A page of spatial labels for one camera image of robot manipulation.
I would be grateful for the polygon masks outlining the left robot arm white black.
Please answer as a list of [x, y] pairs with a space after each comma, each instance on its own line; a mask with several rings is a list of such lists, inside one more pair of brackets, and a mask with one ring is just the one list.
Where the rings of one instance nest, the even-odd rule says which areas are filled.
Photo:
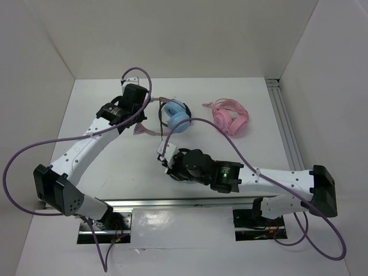
[[124, 129], [146, 119], [140, 111], [148, 90], [129, 83], [122, 95], [104, 104], [86, 131], [63, 156], [49, 166], [38, 165], [34, 172], [37, 196], [65, 216], [87, 217], [100, 229], [108, 229], [122, 217], [108, 203], [77, 189], [82, 175], [94, 159]]

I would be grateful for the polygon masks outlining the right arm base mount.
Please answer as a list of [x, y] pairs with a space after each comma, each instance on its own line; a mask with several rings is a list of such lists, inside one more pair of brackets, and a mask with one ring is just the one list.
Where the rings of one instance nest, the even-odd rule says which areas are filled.
[[283, 217], [278, 217], [275, 220], [254, 219], [251, 209], [234, 209], [233, 224], [237, 242], [273, 240], [274, 235], [277, 239], [288, 238]]

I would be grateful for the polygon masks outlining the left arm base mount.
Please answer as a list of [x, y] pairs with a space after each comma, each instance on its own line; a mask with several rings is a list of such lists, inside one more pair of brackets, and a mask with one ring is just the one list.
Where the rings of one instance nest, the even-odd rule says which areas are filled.
[[[115, 210], [117, 215], [106, 227], [100, 222], [88, 218], [99, 244], [110, 244], [115, 241], [118, 244], [131, 242], [132, 209]], [[87, 222], [81, 220], [77, 237], [77, 244], [95, 244], [92, 230]]]

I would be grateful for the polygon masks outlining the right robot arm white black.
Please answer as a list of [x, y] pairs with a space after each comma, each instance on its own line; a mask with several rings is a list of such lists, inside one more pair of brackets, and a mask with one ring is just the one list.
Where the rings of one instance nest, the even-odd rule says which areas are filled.
[[176, 181], [197, 182], [224, 194], [273, 194], [270, 198], [254, 199], [251, 219], [256, 225], [305, 211], [327, 218], [338, 215], [335, 181], [321, 165], [302, 171], [252, 170], [242, 163], [213, 160], [199, 149], [183, 148], [166, 151], [158, 160]]

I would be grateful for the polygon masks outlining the pink blue cat-ear headphones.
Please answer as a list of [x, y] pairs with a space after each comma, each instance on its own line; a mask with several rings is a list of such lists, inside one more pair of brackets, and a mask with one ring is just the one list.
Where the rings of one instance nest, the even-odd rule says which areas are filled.
[[158, 101], [160, 103], [158, 117], [160, 121], [160, 131], [156, 132], [146, 128], [141, 122], [135, 125], [134, 135], [147, 134], [150, 136], [167, 136], [171, 131], [173, 133], [182, 133], [190, 126], [191, 111], [189, 107], [177, 100], [165, 97], [151, 98], [150, 102]]

